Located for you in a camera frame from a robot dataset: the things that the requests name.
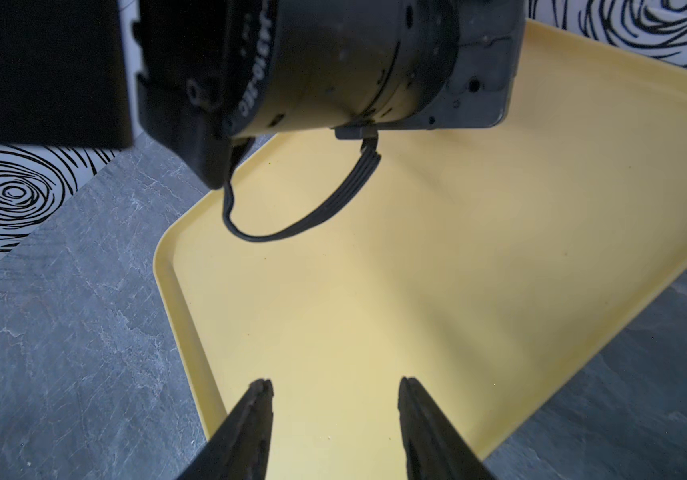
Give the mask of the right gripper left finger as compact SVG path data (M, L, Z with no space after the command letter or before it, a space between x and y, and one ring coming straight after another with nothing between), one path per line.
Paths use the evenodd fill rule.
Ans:
M265 479L273 426L270 380L250 384L179 479Z

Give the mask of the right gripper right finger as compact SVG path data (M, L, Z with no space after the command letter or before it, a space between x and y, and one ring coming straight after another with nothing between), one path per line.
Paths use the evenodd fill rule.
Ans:
M401 380L397 408L409 480L495 479L417 378Z

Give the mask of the yellow plastic tray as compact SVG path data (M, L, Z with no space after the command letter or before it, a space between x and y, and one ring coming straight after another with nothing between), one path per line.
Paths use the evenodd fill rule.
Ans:
M154 258L207 435L274 386L272 479L399 479L399 382L489 455L687 269L687 70L525 28L507 118L385 132L353 201L253 244L221 192Z

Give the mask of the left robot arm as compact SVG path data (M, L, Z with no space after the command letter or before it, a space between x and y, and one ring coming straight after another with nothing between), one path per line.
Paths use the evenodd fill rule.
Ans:
M263 135L330 128L361 156L284 240L340 212L379 166L383 131L479 129L507 116L521 1L142 1L127 84L115 1L0 1L0 143L174 152L223 214Z

